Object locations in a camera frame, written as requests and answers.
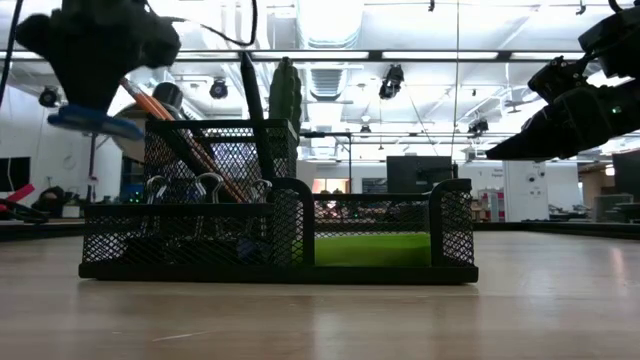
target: black cable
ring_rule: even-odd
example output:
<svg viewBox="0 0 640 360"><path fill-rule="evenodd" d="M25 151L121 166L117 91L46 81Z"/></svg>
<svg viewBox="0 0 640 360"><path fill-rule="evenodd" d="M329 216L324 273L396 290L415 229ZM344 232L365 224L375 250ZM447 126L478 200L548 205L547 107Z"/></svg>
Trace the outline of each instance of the black cable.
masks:
<svg viewBox="0 0 640 360"><path fill-rule="evenodd" d="M18 27L18 21L20 20L20 13L22 12L22 3L24 0L16 0L16 7L13 10L13 18L11 19L11 26L9 27L9 39L7 40L7 53L4 56L4 67L2 68L2 79L0 79L0 107L2 107L2 100L4 99L4 91L9 81L9 71L11 70L11 57L13 56L13 47L16 42L16 28Z"/></svg>
<svg viewBox="0 0 640 360"><path fill-rule="evenodd" d="M609 7L611 7L611 10L616 13L622 11L622 8L620 7L620 5L618 5L618 2L616 0L609 0Z"/></svg>
<svg viewBox="0 0 640 360"><path fill-rule="evenodd" d="M155 14L155 11L153 11L153 9L151 8L151 5L149 5L149 2L147 0L145 0L145 5L149 7L149 11ZM244 42L242 40L234 40L230 37L228 37L227 35L223 34L222 32L204 25L204 24L199 24L203 29L209 30L212 33L220 36L221 38L223 38L225 41L228 41L232 44L241 46L241 47L247 47L247 46L251 46L256 42L256 34L258 32L258 1L257 0L251 0L251 7L253 8L253 16L251 18L251 37L249 38L249 41ZM177 18L177 17L165 17L166 19L169 19L173 22L187 22L187 21L191 21L188 19L182 19L182 18Z"/></svg>

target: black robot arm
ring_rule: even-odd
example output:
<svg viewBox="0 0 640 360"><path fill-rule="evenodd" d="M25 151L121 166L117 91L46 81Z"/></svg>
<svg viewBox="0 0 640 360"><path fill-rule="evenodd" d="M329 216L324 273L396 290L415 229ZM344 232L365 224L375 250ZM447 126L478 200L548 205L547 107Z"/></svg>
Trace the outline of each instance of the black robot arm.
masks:
<svg viewBox="0 0 640 360"><path fill-rule="evenodd" d="M640 6L616 11L579 42L585 51L582 59L555 58L532 77L529 88L547 106L527 120L519 134L488 150L487 158L564 159L640 129ZM616 87L590 85L583 73L595 59L607 77L631 80Z"/></svg>

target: cable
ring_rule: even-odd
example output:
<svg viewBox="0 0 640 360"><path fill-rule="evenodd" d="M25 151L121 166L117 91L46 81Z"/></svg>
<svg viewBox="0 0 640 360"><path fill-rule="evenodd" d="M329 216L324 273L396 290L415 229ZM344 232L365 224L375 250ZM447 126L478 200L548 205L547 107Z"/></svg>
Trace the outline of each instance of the cable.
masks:
<svg viewBox="0 0 640 360"><path fill-rule="evenodd" d="M616 13L622 11L622 8L620 7L620 5L618 5L618 2L616 0L609 0L609 7L611 7L611 10Z"/></svg>
<svg viewBox="0 0 640 360"><path fill-rule="evenodd" d="M149 1L148 0L144 0L144 4L147 7L149 7L149 11L152 14L156 14L156 12L153 11L153 8L151 8L151 5L149 5ZM234 39L228 37L227 35L223 34L222 32L220 32L220 31L218 31L218 30L216 30L216 29L214 29L214 28L212 28L210 26L207 26L207 25L204 25L204 24L198 24L198 25L200 25L200 27L202 27L203 29L209 30L212 33L220 36L225 41L233 43L233 44L235 44L237 46L240 46L240 47L251 46L256 42L256 34L258 32L258 1L257 0L251 0L251 7L253 8L253 16L251 18L251 37L249 38L249 41L247 41L247 42L242 41L242 40L234 40ZM168 16L168 17L165 17L165 18L169 19L169 20L171 20L173 22L187 22L187 21L188 22L192 22L191 20L188 20L188 19L182 19L182 18L171 17L171 16Z"/></svg>
<svg viewBox="0 0 640 360"><path fill-rule="evenodd" d="M13 18L11 19L11 26L9 27L9 39L7 40L7 51L4 57L4 66L2 68L2 78L0 79L0 107L2 107L2 100L4 98L4 90L7 87L7 81L9 80L9 71L11 70L11 57L13 56L13 47L16 42L16 28L18 27L18 21L20 20L20 13L22 12L22 3L24 0L16 0L16 6L13 10Z"/></svg>
<svg viewBox="0 0 640 360"><path fill-rule="evenodd" d="M451 133L451 158L453 144L456 141L456 125L458 122L458 87L460 86L460 0L456 1L456 95L453 102L453 131Z"/></svg>
<svg viewBox="0 0 640 360"><path fill-rule="evenodd" d="M404 84L404 86L407 88L407 91L409 91L409 85ZM413 102L413 97L411 96L411 91L409 91L409 100L411 101L411 106L413 106L413 111L416 113L416 116L418 117L418 122L420 123L420 126L422 126L422 131L425 133L425 135L427 135L427 140L429 140L429 143L431 144L431 147L433 148L433 152L436 154L436 156L440 156L438 155L438 149L436 149L436 145L433 141L431 141L431 136L429 136L429 132L427 131L427 128L424 127L424 123L422 122L422 119L420 118L420 112L418 111L418 108L416 107L416 104Z"/></svg>

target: fluorescent light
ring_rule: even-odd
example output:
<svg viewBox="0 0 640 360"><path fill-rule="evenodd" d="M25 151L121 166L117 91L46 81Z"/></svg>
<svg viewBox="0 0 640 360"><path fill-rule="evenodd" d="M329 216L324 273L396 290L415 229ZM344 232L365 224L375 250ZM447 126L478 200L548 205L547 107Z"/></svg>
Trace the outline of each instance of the fluorescent light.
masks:
<svg viewBox="0 0 640 360"><path fill-rule="evenodd" d="M369 57L367 51L344 51L344 50L310 50L310 51L254 51L251 53L254 59L279 60L283 57L290 59L322 59L322 60L362 60Z"/></svg>
<svg viewBox="0 0 640 360"><path fill-rule="evenodd" d="M358 64L300 64L296 65L298 70L364 70L364 65Z"/></svg>
<svg viewBox="0 0 640 360"><path fill-rule="evenodd" d="M373 137L373 136L382 136L382 137L406 137L410 136L410 133L384 133L384 132L371 132L371 133L352 133L353 137Z"/></svg>
<svg viewBox="0 0 640 360"><path fill-rule="evenodd" d="M337 160L304 160L306 162L314 163L314 164L335 164Z"/></svg>
<svg viewBox="0 0 640 360"><path fill-rule="evenodd" d="M0 58L4 60L7 57L6 51L0 51ZM19 60L44 60L42 56L31 52L31 51L22 51L15 50L13 54L11 54L11 60L19 61Z"/></svg>
<svg viewBox="0 0 640 360"><path fill-rule="evenodd" d="M176 61L198 61L198 60L238 60L238 53L235 51L180 51Z"/></svg>
<svg viewBox="0 0 640 360"><path fill-rule="evenodd" d="M497 52L492 51L461 51L458 52L458 58L461 60L490 60L498 56ZM385 51L382 58L391 59L413 59L413 60L455 60L455 51Z"/></svg>
<svg viewBox="0 0 640 360"><path fill-rule="evenodd" d="M558 56L564 56L566 60L580 60L584 56L583 53L542 53L542 52L515 52L511 54L512 60L540 60L551 61Z"/></svg>

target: pink object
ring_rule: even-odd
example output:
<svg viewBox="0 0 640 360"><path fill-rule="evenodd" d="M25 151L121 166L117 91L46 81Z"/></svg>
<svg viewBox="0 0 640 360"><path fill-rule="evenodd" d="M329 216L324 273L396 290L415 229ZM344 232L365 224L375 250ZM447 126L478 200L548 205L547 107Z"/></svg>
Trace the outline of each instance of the pink object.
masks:
<svg viewBox="0 0 640 360"><path fill-rule="evenodd" d="M34 192L35 190L36 188L33 185L28 184L18 189L17 191L15 191L13 194L7 196L5 200L17 203L18 201L31 195L31 193ZM0 212L4 212L4 211L7 211L7 207L4 205L0 205Z"/></svg>

